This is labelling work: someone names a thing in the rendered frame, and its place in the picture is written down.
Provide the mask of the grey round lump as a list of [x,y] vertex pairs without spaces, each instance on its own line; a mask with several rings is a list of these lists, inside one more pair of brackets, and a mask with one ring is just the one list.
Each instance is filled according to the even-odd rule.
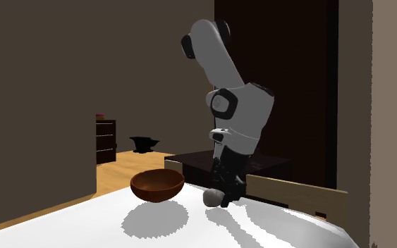
[[224,199],[224,192],[218,189],[210,188],[203,192],[202,200],[207,207],[218,207]]

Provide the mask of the brown wooden bowl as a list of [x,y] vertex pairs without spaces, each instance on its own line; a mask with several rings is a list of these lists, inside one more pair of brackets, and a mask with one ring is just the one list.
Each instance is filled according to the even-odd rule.
[[146,202],[160,203],[175,197],[185,183],[183,174],[176,170],[160,168],[146,170],[130,180],[133,194]]

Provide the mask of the dark chest of drawers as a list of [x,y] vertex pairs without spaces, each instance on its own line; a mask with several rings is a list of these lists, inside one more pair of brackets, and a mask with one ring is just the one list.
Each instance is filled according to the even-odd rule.
[[107,120],[104,114],[96,115],[97,165],[116,161],[116,120]]

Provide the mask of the white bed with wooden headboard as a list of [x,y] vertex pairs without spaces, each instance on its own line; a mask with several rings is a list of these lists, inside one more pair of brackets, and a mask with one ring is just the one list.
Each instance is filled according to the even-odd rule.
[[358,248],[343,228],[241,199],[209,208],[184,183],[152,203],[130,186],[0,230],[0,248]]

